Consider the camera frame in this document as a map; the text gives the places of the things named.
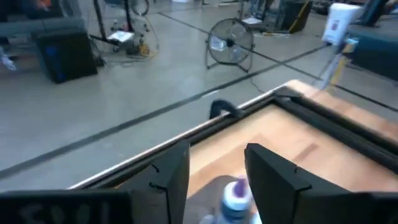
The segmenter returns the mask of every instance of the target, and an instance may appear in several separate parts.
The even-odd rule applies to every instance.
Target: fan stand
[[[245,50],[249,50],[249,57],[248,59],[243,60],[241,63],[243,63],[246,60],[249,60],[249,66],[248,68],[244,68],[241,63],[227,63],[227,62],[215,62],[212,63],[211,65],[209,65],[208,63],[208,55],[210,53],[210,49],[209,49],[209,40],[205,41],[206,44],[206,52],[205,52],[205,65],[206,65],[206,69],[210,70],[211,68],[214,68],[217,65],[227,65],[227,66],[237,66],[238,68],[240,68],[242,71],[249,73],[250,69],[252,68],[253,65],[253,52],[250,49],[245,49]],[[230,48],[232,47],[231,42],[227,40],[227,47]]]

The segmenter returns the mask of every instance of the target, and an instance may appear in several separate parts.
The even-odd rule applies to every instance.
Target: black floor line
[[[175,18],[173,18],[173,17],[171,17],[171,16],[168,16],[168,15],[166,15],[166,14],[163,14],[163,13],[159,13],[159,14],[162,15],[162,16],[164,16],[164,17],[167,17],[167,18],[169,18],[169,19],[171,19],[171,20],[173,20],[173,21],[175,21],[175,22],[179,22],[179,23],[184,24],[184,25],[186,25],[186,26],[189,26],[189,27],[191,27],[191,28],[193,28],[193,29],[196,29],[196,30],[199,30],[199,31],[201,31],[201,32],[204,32],[204,33],[208,34],[207,31],[205,31],[205,30],[203,30],[203,29],[201,29],[201,28],[197,28],[197,27],[195,27],[195,26],[193,26],[193,25],[191,25],[191,24],[187,24],[186,22],[180,21],[180,20],[175,19]],[[305,53],[300,54],[300,55],[298,55],[298,56],[294,56],[294,57],[292,57],[292,58],[290,58],[290,59],[287,59],[287,60],[284,60],[284,61],[281,61],[281,62],[278,61],[278,60],[276,60],[276,59],[270,58],[270,57],[268,57],[268,56],[266,56],[266,55],[263,55],[263,54],[261,54],[261,53],[259,53],[259,52],[254,52],[254,53],[257,54],[257,55],[259,55],[259,56],[261,56],[261,57],[264,57],[264,58],[266,58],[266,59],[268,59],[268,60],[271,60],[271,61],[273,61],[273,62],[279,63],[280,65],[284,65],[284,66],[286,66],[286,67],[289,67],[289,68],[291,68],[291,69],[293,69],[293,70],[295,70],[295,71],[297,71],[297,72],[300,72],[300,73],[302,73],[302,74],[304,74],[304,75],[306,75],[306,76],[309,76],[309,77],[315,78],[315,79],[317,79],[317,80],[320,80],[319,77],[317,77],[317,76],[315,76],[315,75],[312,75],[312,74],[310,74],[310,73],[308,73],[308,72],[304,72],[303,70],[300,70],[300,69],[298,69],[298,68],[295,68],[295,67],[293,67],[293,66],[291,66],[291,65],[287,65],[287,63],[292,62],[292,61],[297,60],[297,59],[300,59],[300,58],[302,58],[302,57],[304,57],[304,56],[306,56],[306,55],[312,54],[312,53],[314,53],[314,52],[316,52],[316,51],[318,51],[318,50],[321,50],[321,49],[323,49],[323,48],[325,48],[325,47],[326,47],[326,46],[324,45],[324,46],[315,48],[315,49],[313,49],[313,50],[309,50],[308,52],[305,52]],[[347,92],[347,93],[350,93],[350,94],[352,94],[352,95],[358,96],[358,97],[360,97],[360,98],[362,98],[362,99],[364,99],[364,100],[368,100],[368,101],[370,101],[370,102],[372,102],[372,103],[375,103],[375,104],[377,104],[377,105],[379,105],[379,106],[381,106],[381,107],[383,107],[383,108],[386,108],[386,109],[389,109],[389,110],[391,110],[391,111],[393,111],[393,112],[397,112],[397,113],[398,113],[398,109],[397,109],[397,108],[393,108],[393,107],[391,107],[391,106],[389,106],[389,105],[386,105],[386,104],[381,103],[381,102],[379,102],[379,101],[377,101],[377,100],[374,100],[374,99],[372,99],[372,98],[369,98],[369,97],[367,97],[367,96],[364,96],[364,95],[362,95],[362,94],[360,94],[360,93],[356,93],[355,91],[349,90],[349,89],[347,89],[347,88],[345,88],[345,87],[343,87],[343,86],[335,85],[335,87],[336,87],[336,88],[339,88],[340,90],[343,90],[343,91],[345,91],[345,92]]]
[[[182,21],[178,21],[178,20],[175,20],[175,21],[177,21],[179,23],[182,23],[182,24],[186,24],[186,23],[184,23]],[[198,29],[196,27],[191,26],[190,24],[186,24],[186,25],[190,26],[190,27],[192,27],[194,29]],[[202,93],[196,94],[196,95],[194,95],[192,97],[189,97],[187,99],[184,99],[182,101],[179,101],[179,102],[173,103],[171,105],[165,106],[165,107],[163,107],[163,108],[161,108],[159,110],[156,110],[156,111],[153,111],[151,113],[145,114],[145,115],[143,115],[141,117],[138,117],[136,119],[132,119],[130,121],[127,121],[125,123],[119,124],[119,125],[114,126],[112,128],[106,129],[104,131],[101,131],[101,132],[99,132],[97,134],[94,134],[92,136],[89,136],[87,138],[84,138],[84,139],[81,139],[79,141],[76,141],[76,142],[73,142],[71,144],[68,144],[66,146],[60,147],[60,148],[58,148],[58,149],[56,149],[54,151],[42,154],[42,155],[37,156],[37,157],[35,157],[33,159],[29,159],[28,161],[21,162],[21,163],[16,164],[16,165],[14,165],[12,167],[0,170],[0,179],[8,178],[8,177],[10,177],[12,175],[15,175],[15,174],[18,174],[18,173],[20,173],[22,171],[25,171],[27,169],[33,168],[33,167],[35,167],[35,166],[37,166],[37,165],[39,165],[39,164],[41,164],[43,162],[49,161],[51,159],[54,159],[54,158],[56,158],[58,156],[66,154],[66,153],[75,151],[75,150],[77,150],[77,149],[79,149],[79,148],[81,148],[83,146],[87,146],[89,144],[92,144],[92,143],[94,143],[96,141],[99,141],[100,139],[103,139],[103,138],[106,138],[106,137],[111,136],[113,134],[116,134],[116,133],[118,133],[120,131],[123,131],[123,130],[125,130],[127,128],[130,128],[130,127],[132,127],[132,126],[134,126],[136,124],[139,124],[141,122],[147,121],[147,120],[152,119],[152,118],[155,118],[156,116],[159,116],[159,115],[162,115],[162,114],[164,114],[166,112],[172,111],[172,110],[174,110],[176,108],[179,108],[179,107],[181,107],[183,105],[187,105],[188,103],[191,103],[191,102],[193,102],[195,100],[198,100],[201,97],[203,97],[203,96],[205,96],[205,95],[207,95],[207,94],[209,94],[209,93],[211,93],[213,91],[222,90],[222,89],[227,88],[227,87],[229,87],[231,85],[235,85],[235,84],[237,84],[239,82],[245,81],[245,80],[247,80],[249,78],[255,77],[255,76],[257,76],[257,75],[259,75],[261,73],[267,72],[267,71],[272,70],[272,69],[274,69],[276,67],[279,67],[279,66],[286,66],[286,67],[291,68],[291,69],[293,69],[293,70],[295,70],[297,72],[300,72],[300,73],[302,73],[302,74],[304,74],[306,76],[312,77],[312,78],[317,79],[317,80],[321,80],[321,78],[319,78],[319,77],[317,77],[315,75],[312,75],[310,73],[307,73],[307,72],[304,72],[302,70],[299,70],[299,69],[297,69],[295,67],[287,65],[286,63],[291,62],[293,60],[297,60],[297,59],[299,59],[301,57],[304,57],[304,56],[306,56],[308,54],[314,53],[317,50],[320,50],[322,48],[324,48],[324,47],[319,47],[317,49],[310,50],[308,52],[305,52],[305,53],[300,54],[298,56],[295,56],[293,58],[284,60],[282,62],[273,59],[273,61],[275,61],[276,63],[271,65],[270,67],[258,70],[258,71],[253,72],[253,73],[250,73],[250,74],[245,75],[245,76],[243,76],[241,78],[237,78],[237,79],[232,80],[232,81],[230,81],[228,83],[219,85],[217,87],[214,87],[214,88],[212,88],[210,90],[207,90],[207,91],[204,91]],[[341,89],[341,90],[343,90],[343,91],[346,91],[348,93],[356,95],[356,96],[358,96],[360,98],[363,98],[365,100],[373,102],[373,103],[375,103],[377,105],[380,105],[380,106],[385,107],[387,109],[390,109],[392,111],[398,112],[397,109],[392,108],[392,107],[390,107],[388,105],[385,105],[383,103],[380,103],[378,101],[372,100],[372,99],[368,98],[367,96],[360,95],[359,93],[355,93],[355,92],[353,92],[351,90],[348,90],[348,89],[346,89],[346,88],[344,88],[342,86],[336,86],[336,87]]]

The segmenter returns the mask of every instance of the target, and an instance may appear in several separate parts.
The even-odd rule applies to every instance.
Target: wooden table
[[[286,85],[398,141],[398,125],[300,81]],[[246,175],[244,149],[249,142],[257,142],[350,191],[398,191],[398,176],[390,170],[288,112],[268,106],[191,148],[188,197],[219,175]]]

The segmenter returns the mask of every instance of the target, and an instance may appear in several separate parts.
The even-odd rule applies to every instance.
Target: gray floor
[[[216,98],[240,104],[260,94],[236,67],[204,66],[206,32],[235,16],[236,7],[152,5],[148,19],[160,53],[149,62],[121,65],[108,57],[98,76],[62,85],[50,83],[34,59],[18,62],[17,73],[0,70],[0,190],[68,187],[206,121]],[[107,26],[123,14],[101,8]],[[97,34],[92,6],[82,1],[81,10]],[[324,25],[324,17],[311,15],[305,30],[289,38],[256,37],[253,82],[264,91],[291,79],[315,84],[332,54],[316,50]],[[154,42],[150,33],[148,43]],[[389,80],[346,68],[332,93],[398,121],[398,89]],[[133,125],[118,126],[123,123]]]

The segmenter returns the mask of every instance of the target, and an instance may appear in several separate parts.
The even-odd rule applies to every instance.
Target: workbench
[[[398,142],[398,125],[331,96],[297,80],[287,82],[289,87],[306,98],[352,119],[394,144]],[[253,105],[278,88],[254,98],[240,108]],[[158,146],[110,167],[80,182],[70,189],[114,187],[128,179],[130,167],[143,165],[144,160],[155,157],[179,139],[191,138],[208,131],[211,125],[228,119],[224,114],[188,130]],[[288,111],[269,105],[240,119],[227,128],[212,130],[205,138],[192,140],[190,149],[190,180],[188,197],[220,175],[234,177],[245,175],[244,149],[249,142],[256,142],[276,152],[300,167],[323,177],[350,191],[397,191],[398,175],[369,159],[357,150],[321,132]]]

